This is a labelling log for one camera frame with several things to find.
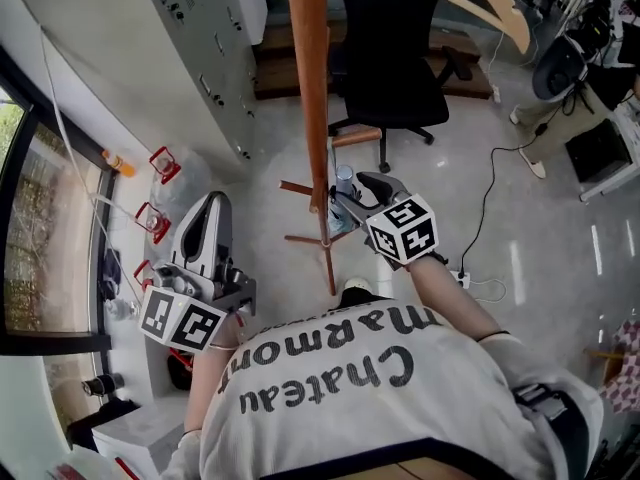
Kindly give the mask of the crumpled clear plastic bottle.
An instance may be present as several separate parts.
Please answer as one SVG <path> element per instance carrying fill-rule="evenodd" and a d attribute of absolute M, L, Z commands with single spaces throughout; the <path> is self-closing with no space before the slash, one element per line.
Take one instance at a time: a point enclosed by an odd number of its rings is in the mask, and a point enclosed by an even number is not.
<path fill-rule="evenodd" d="M 120 298 L 107 300 L 104 309 L 113 321 L 131 320 L 138 316 L 138 306 Z"/>

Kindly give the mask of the black office chair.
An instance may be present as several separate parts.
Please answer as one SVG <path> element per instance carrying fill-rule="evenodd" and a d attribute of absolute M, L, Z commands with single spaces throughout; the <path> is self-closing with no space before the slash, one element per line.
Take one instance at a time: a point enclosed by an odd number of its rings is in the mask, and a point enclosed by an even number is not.
<path fill-rule="evenodd" d="M 352 125 L 407 130 L 426 144 L 429 128 L 448 121 L 443 87 L 451 77 L 469 81 L 469 64 L 445 46 L 445 64 L 427 62 L 430 30 L 439 0 L 343 0 L 346 34 L 329 55 L 329 71 L 343 98 L 346 118 L 329 125 L 330 136 Z"/>

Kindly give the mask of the person's white printed shirt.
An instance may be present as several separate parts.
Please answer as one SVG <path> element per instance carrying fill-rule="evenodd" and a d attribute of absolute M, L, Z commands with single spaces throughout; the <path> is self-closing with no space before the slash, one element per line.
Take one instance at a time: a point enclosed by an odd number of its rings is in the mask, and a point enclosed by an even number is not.
<path fill-rule="evenodd" d="M 162 480 L 316 480 L 429 458 L 476 480 L 571 480 L 598 393 L 517 338 L 394 300 L 263 329 L 226 365 Z"/>

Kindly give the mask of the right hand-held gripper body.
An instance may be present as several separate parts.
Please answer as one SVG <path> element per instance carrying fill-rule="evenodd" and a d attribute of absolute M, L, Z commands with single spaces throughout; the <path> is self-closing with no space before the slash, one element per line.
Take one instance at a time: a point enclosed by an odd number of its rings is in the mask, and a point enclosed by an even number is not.
<path fill-rule="evenodd" d="M 402 267 L 433 253 L 439 245 L 435 214 L 414 194 L 366 221 L 374 250 Z"/>

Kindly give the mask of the wooden stool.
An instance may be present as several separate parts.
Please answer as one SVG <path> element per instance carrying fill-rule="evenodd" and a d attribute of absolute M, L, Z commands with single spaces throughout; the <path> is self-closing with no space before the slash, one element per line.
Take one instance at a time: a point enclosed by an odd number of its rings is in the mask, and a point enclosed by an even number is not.
<path fill-rule="evenodd" d="M 622 370 L 625 355 L 620 350 L 602 352 L 593 349 L 585 349 L 584 353 L 603 364 L 602 384 L 607 384 L 618 376 Z"/>

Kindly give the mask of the dark wooden platform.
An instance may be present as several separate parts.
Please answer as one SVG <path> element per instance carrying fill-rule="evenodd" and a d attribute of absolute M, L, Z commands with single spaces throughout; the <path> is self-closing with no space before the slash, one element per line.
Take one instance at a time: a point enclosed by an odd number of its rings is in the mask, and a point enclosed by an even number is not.
<path fill-rule="evenodd" d="M 476 44 L 462 31 L 434 26 L 431 13 L 397 20 L 350 14 L 329 29 L 328 91 L 342 98 L 360 101 L 411 90 L 493 97 Z M 254 53 L 258 100 L 300 95 L 291 25 L 267 28 Z"/>

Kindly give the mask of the person's right forearm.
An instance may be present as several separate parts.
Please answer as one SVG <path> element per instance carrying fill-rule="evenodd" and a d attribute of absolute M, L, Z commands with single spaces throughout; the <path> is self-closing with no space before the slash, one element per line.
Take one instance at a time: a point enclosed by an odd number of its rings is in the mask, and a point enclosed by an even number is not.
<path fill-rule="evenodd" d="M 407 269 L 421 303 L 444 317 L 462 334 L 480 341 L 502 332 L 497 321 L 437 259 L 425 256 Z"/>

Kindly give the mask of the orange drink bottle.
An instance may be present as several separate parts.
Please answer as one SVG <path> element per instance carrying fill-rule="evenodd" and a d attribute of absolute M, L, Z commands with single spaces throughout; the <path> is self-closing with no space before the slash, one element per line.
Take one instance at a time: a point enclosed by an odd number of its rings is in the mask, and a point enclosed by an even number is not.
<path fill-rule="evenodd" d="M 132 178 L 135 176 L 135 168 L 126 162 L 121 156 L 109 150 L 103 150 L 102 157 L 112 169 L 120 173 L 122 176 L 126 178 Z"/>

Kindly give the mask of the light blue folding umbrella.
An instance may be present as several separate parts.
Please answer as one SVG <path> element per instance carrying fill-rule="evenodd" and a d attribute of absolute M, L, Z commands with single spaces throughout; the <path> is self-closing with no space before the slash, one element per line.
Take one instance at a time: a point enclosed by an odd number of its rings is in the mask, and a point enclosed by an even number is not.
<path fill-rule="evenodd" d="M 336 191 L 346 193 L 356 200 L 361 199 L 359 189 L 354 185 L 354 172 L 348 165 L 339 165 L 336 168 L 336 184 L 331 187 L 329 195 L 328 227 L 332 237 L 341 233 L 352 231 L 354 224 L 350 214 L 334 199 Z"/>

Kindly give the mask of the black box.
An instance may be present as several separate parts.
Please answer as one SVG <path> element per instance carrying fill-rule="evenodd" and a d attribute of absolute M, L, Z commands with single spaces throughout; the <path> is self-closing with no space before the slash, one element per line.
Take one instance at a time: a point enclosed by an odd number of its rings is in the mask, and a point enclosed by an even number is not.
<path fill-rule="evenodd" d="M 599 183 L 631 164 L 620 130 L 609 119 L 572 138 L 565 148 L 581 184 Z"/>

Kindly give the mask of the white cabinet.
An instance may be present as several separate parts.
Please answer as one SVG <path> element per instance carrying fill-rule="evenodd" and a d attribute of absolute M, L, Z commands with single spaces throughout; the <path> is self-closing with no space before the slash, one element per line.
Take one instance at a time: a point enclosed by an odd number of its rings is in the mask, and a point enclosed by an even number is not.
<path fill-rule="evenodd" d="M 252 46 L 263 42 L 268 8 L 266 0 L 238 0 L 243 23 Z"/>

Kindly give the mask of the white cardboard box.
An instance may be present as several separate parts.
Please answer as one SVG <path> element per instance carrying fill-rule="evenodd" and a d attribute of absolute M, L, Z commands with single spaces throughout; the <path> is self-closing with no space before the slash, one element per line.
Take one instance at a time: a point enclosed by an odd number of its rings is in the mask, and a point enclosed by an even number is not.
<path fill-rule="evenodd" d="M 160 480 L 184 433 L 186 396 L 151 403 L 92 429 L 98 452 L 120 458 L 141 480 Z"/>

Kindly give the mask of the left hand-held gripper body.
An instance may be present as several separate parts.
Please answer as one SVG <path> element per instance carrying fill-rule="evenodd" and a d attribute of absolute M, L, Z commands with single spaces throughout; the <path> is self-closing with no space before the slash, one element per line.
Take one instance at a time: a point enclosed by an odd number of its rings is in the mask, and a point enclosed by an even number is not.
<path fill-rule="evenodd" d="M 213 344 L 222 323 L 236 316 L 241 328 L 256 314 L 256 281 L 228 264 L 222 281 L 175 263 L 156 265 L 154 285 L 144 292 L 139 329 L 150 339 L 186 352 Z"/>

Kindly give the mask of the grey metal cabinet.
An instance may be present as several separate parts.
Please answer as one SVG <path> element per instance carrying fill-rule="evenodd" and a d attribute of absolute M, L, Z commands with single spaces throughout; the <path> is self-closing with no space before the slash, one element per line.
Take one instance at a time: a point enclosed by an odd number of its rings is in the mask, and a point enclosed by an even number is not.
<path fill-rule="evenodd" d="M 236 156 L 254 156 L 256 64 L 239 0 L 153 0 L 196 89 Z"/>

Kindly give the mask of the light wooden clothes hanger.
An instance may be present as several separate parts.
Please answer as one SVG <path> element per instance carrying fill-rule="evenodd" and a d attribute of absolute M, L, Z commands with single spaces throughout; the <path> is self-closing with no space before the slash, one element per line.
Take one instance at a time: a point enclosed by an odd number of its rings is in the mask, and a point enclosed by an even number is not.
<path fill-rule="evenodd" d="M 528 50 L 531 33 L 524 15 L 516 8 L 515 0 L 486 0 L 492 8 L 491 12 L 469 0 L 447 1 L 504 33 L 513 41 L 521 54 L 525 54 Z"/>

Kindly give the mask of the dark blue cloth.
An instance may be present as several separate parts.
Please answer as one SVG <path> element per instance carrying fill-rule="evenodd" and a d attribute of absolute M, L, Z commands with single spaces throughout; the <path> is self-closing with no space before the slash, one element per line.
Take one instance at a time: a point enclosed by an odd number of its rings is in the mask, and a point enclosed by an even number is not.
<path fill-rule="evenodd" d="M 117 250 L 108 248 L 105 251 L 100 279 L 100 290 L 105 300 L 113 300 L 119 294 L 122 276 L 119 259 L 120 253 Z"/>

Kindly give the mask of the black window frame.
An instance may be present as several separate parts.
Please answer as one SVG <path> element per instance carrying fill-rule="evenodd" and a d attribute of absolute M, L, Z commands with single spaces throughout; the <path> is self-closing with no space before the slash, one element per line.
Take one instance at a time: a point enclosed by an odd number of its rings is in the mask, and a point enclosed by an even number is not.
<path fill-rule="evenodd" d="M 26 110 L 17 129 L 17 137 L 8 148 L 8 155 L 0 168 L 0 267 L 4 265 L 9 221 L 18 178 L 26 159 L 36 127 L 46 122 L 52 106 L 45 101 L 24 72 L 0 46 L 0 86 L 7 89 L 19 106 Z M 4 294 L 0 283 L 0 355 L 1 356 L 55 356 L 66 354 L 104 354 L 112 348 L 106 332 L 102 297 L 96 287 L 89 297 L 88 309 L 97 323 L 87 332 L 13 331 L 6 327 Z"/>

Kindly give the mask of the checked purple white cloth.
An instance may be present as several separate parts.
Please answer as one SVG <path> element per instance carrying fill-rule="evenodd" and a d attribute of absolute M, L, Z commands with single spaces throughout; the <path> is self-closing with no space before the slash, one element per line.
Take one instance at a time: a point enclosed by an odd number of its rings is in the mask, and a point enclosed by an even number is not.
<path fill-rule="evenodd" d="M 625 320 L 613 335 L 613 357 L 599 388 L 614 414 L 640 412 L 640 320 Z"/>

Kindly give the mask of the brown wooden coat rack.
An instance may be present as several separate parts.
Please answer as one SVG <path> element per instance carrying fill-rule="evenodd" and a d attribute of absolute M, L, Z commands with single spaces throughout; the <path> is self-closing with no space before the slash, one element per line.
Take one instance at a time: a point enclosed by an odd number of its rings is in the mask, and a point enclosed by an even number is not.
<path fill-rule="evenodd" d="M 327 61 L 330 29 L 327 0 L 289 0 L 296 67 L 303 111 L 311 185 L 281 181 L 280 188 L 309 198 L 309 211 L 319 223 L 318 239 L 287 235 L 289 242 L 316 245 L 323 253 L 329 293 L 337 293 L 331 247 L 345 235 L 330 236 L 328 226 L 329 152 Z"/>

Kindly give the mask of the black cylindrical device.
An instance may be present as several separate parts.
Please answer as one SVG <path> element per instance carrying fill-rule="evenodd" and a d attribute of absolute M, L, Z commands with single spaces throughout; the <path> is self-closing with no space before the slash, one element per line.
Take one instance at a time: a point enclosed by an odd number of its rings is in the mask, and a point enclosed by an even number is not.
<path fill-rule="evenodd" d="M 81 386 L 88 396 L 97 397 L 112 395 L 124 385 L 124 378 L 119 373 L 101 374 L 81 382 Z"/>

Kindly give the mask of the grey round seat shell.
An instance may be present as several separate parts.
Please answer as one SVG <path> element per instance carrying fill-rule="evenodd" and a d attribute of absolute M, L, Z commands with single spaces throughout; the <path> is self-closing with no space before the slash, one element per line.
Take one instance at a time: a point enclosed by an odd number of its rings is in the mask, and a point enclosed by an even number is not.
<path fill-rule="evenodd" d="M 580 47 L 566 35 L 558 36 L 546 49 L 533 71 L 533 92 L 539 100 L 559 101 L 585 69 L 586 62 Z"/>

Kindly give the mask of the person's left forearm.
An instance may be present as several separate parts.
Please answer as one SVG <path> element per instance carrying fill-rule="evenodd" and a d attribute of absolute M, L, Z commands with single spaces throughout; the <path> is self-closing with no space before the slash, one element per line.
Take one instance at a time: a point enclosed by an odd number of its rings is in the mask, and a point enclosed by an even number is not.
<path fill-rule="evenodd" d="M 239 346 L 240 328 L 238 318 L 228 316 L 215 335 L 213 344 L 195 356 L 184 421 L 185 433 L 202 429 L 226 365 Z"/>

